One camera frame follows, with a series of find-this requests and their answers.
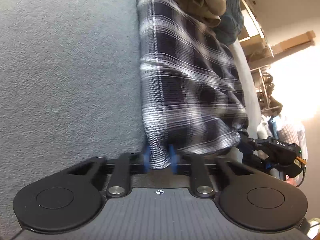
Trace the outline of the dark plaid shirt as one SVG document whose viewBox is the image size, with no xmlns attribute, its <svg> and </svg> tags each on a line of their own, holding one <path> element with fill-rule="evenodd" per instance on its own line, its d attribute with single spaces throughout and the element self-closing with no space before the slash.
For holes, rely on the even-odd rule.
<svg viewBox="0 0 320 240">
<path fill-rule="evenodd" d="M 231 51 L 173 0 L 137 0 L 142 114 L 150 166 L 168 167 L 169 147 L 226 153 L 248 127 Z"/>
</svg>

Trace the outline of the blue denim jeans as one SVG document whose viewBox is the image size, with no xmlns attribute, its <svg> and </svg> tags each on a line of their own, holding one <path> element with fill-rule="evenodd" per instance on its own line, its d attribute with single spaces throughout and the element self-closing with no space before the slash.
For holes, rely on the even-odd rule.
<svg viewBox="0 0 320 240">
<path fill-rule="evenodd" d="M 221 22 L 214 32 L 219 42 L 229 46 L 237 40 L 244 27 L 240 0 L 226 0 L 226 11 L 220 18 Z"/>
</svg>

